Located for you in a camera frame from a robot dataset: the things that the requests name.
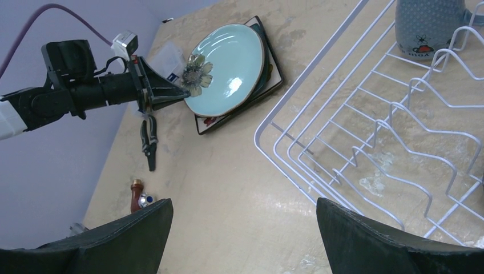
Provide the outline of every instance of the robotic arm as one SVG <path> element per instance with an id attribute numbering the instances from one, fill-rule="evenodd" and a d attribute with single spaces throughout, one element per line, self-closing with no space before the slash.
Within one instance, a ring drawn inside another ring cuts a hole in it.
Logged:
<path id="1" fill-rule="evenodd" d="M 55 122 L 69 112 L 85 119 L 86 110 L 137 101 L 139 111 L 149 113 L 189 97 L 189 91 L 154 72 L 143 57 L 133 55 L 138 48 L 135 34 L 119 34 L 112 48 L 117 56 L 96 72 L 87 40 L 44 45 L 44 86 L 0 96 L 0 140 Z M 123 62 L 124 72 L 99 76 L 116 59 Z"/>

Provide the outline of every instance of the light blue plate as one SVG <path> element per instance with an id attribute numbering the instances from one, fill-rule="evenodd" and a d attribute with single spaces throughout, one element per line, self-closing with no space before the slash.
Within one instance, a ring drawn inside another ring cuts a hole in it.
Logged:
<path id="1" fill-rule="evenodd" d="M 264 65 L 259 35 L 246 25 L 226 25 L 203 39 L 188 58 L 181 86 L 190 90 L 188 107 L 198 116 L 218 117 L 242 104 Z"/>

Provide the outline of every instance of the countertop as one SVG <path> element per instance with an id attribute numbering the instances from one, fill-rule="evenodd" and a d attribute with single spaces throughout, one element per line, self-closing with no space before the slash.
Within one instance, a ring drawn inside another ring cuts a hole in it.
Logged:
<path id="1" fill-rule="evenodd" d="M 214 29 L 258 15 L 287 80 L 269 98 L 203 136 L 197 134 L 193 113 L 183 102 L 158 111 L 155 172 L 148 171 L 141 152 L 141 119 L 128 108 L 84 225 L 94 228 L 128 215 L 130 185 L 137 178 L 144 181 L 149 194 L 171 198 L 174 204 L 159 273 L 331 273 L 314 204 L 258 152 L 253 136 L 356 4 L 349 0 L 228 0 L 160 26 L 148 60 L 168 40 L 181 46 L 188 57 Z M 371 1 L 359 18 L 361 28 L 348 30 L 342 39 L 354 42 L 357 36 L 351 31 L 364 30 L 386 4 Z M 376 28 L 381 33 L 386 26 Z M 323 66 L 334 67 L 351 45 L 336 47 Z M 324 67 L 316 79 L 301 87 L 292 107 L 301 106 L 326 78 L 330 70 Z M 332 85 L 341 80 L 337 76 Z"/>

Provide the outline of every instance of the wall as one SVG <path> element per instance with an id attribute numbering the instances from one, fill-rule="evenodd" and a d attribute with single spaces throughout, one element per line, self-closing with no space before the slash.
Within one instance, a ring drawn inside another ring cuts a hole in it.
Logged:
<path id="1" fill-rule="evenodd" d="M 220 0 L 140 0 L 160 20 L 178 18 L 193 13 Z"/>
<path id="2" fill-rule="evenodd" d="M 0 60 L 30 14 L 49 2 L 0 1 Z M 109 40 L 125 29 L 137 33 L 140 55 L 148 53 L 160 25 L 137 0 L 54 2 L 74 10 Z M 76 19 L 48 10 L 27 33 L 0 79 L 0 95 L 43 85 L 41 46 L 68 39 L 88 39 L 98 68 L 112 57 L 109 47 Z M 111 71 L 120 71 L 117 62 L 111 66 Z M 82 221 L 125 108 L 88 111 L 84 121 L 66 115 L 0 142 L 0 248 L 34 248 L 66 237 L 70 224 Z"/>

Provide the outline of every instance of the dried flower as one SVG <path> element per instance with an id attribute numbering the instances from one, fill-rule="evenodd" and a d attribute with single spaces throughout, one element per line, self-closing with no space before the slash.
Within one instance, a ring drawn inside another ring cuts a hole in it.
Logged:
<path id="1" fill-rule="evenodd" d="M 212 63 L 205 63 L 205 56 L 191 54 L 181 75 L 181 86 L 190 91 L 192 97 L 201 95 L 201 88 L 212 83 L 212 76 L 209 75 L 212 68 Z"/>

